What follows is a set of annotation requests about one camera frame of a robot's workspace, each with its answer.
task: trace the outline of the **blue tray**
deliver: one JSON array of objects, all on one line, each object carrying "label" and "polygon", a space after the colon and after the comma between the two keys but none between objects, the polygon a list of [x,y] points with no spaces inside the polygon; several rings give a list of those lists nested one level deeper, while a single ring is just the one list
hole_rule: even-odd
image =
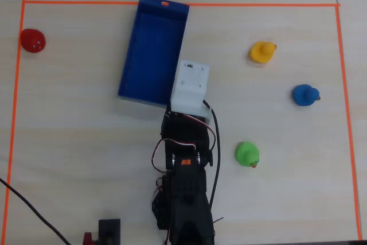
[{"label": "blue tray", "polygon": [[189,5],[139,0],[118,95],[169,104]]}]

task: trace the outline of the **black cord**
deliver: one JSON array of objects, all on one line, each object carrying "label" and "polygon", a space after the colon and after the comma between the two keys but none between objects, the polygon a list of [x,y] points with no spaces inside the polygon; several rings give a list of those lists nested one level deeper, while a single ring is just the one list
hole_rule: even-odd
[{"label": "black cord", "polygon": [[16,196],[18,196],[37,216],[43,223],[45,223],[52,231],[56,233],[56,235],[66,244],[71,245],[70,242],[67,241],[66,238],[58,231],[54,226],[50,224],[44,217],[32,206],[30,202],[26,198],[23,197],[19,192],[17,192],[15,189],[13,189],[7,182],[5,182],[3,179],[0,178],[0,182],[3,183],[8,189],[10,189],[13,193],[15,193]]},{"label": "black cord", "polygon": [[214,220],[213,221],[213,224],[215,223],[215,222],[218,222],[219,220],[222,220],[224,218],[224,216],[223,217],[221,217],[221,218],[219,218],[219,219],[217,219],[217,220]]},{"label": "black cord", "polygon": [[[206,102],[206,100],[203,100],[202,102],[204,103],[204,105],[206,105],[207,108],[210,109],[210,105]],[[216,176],[214,178],[212,195],[210,197],[210,203],[209,203],[210,208],[212,208],[212,205],[213,205],[214,194],[215,194],[216,188],[217,188],[217,182],[218,182],[218,176],[219,176],[219,169],[220,169],[220,137],[219,137],[219,127],[218,127],[218,121],[217,121],[216,113],[214,112],[213,109],[212,109],[212,114],[213,114],[214,124],[216,125],[217,148],[218,148],[218,161],[217,161],[217,171],[216,171]]]}]

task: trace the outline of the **yellow rubber duck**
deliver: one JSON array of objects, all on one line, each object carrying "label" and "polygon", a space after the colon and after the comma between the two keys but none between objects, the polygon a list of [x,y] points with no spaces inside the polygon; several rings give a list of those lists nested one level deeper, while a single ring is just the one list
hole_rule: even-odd
[{"label": "yellow rubber duck", "polygon": [[273,57],[276,45],[272,42],[258,41],[250,50],[250,57],[257,63],[267,63]]}]

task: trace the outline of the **green rubber duck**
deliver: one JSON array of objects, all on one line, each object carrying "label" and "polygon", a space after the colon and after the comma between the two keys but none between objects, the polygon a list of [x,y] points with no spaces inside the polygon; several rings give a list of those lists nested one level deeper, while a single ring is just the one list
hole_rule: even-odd
[{"label": "green rubber duck", "polygon": [[236,149],[236,159],[243,166],[255,168],[260,161],[259,149],[253,143],[242,142]]}]

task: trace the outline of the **orange tape border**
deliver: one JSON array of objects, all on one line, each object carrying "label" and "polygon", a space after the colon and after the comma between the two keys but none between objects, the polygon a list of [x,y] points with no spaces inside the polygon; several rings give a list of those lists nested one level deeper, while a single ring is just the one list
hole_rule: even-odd
[{"label": "orange tape border", "polygon": [[[11,134],[10,134],[10,147],[9,147],[9,161],[7,167],[7,180],[10,184],[11,180],[11,169],[13,164],[13,150],[14,150],[14,136],[15,136],[15,120],[17,115],[17,99],[18,99],[18,82],[19,82],[19,69],[21,59],[21,32],[24,24],[24,12],[26,3],[33,4],[90,4],[90,5],[137,5],[135,1],[43,1],[43,0],[22,0],[21,16],[19,23],[19,35],[18,35],[18,49],[17,49],[17,63],[15,66],[15,81],[14,81],[14,96],[13,96],[13,113],[11,116]],[[353,195],[354,195],[354,209],[356,212],[356,225],[358,240],[362,240],[361,222],[360,222],[360,210],[358,202],[358,187],[357,187],[357,176],[356,176],[356,161],[354,159],[354,147],[353,147],[353,134],[352,124],[350,121],[349,112],[349,100],[348,100],[348,88],[346,84],[346,73],[345,63],[343,55],[342,45],[342,34],[340,28],[340,17],[339,17],[339,3],[187,3],[190,6],[195,7],[335,7],[335,17],[337,22],[338,42],[339,42],[339,54],[343,78],[343,90],[344,90],[344,101],[346,109],[346,119],[348,126],[349,136],[349,148],[350,148],[350,162],[352,166],[352,180],[353,180]],[[7,214],[9,210],[9,189],[6,188],[5,192],[5,206],[3,214],[3,225],[1,235],[1,245],[5,245],[6,237],[6,225],[7,225]]]}]

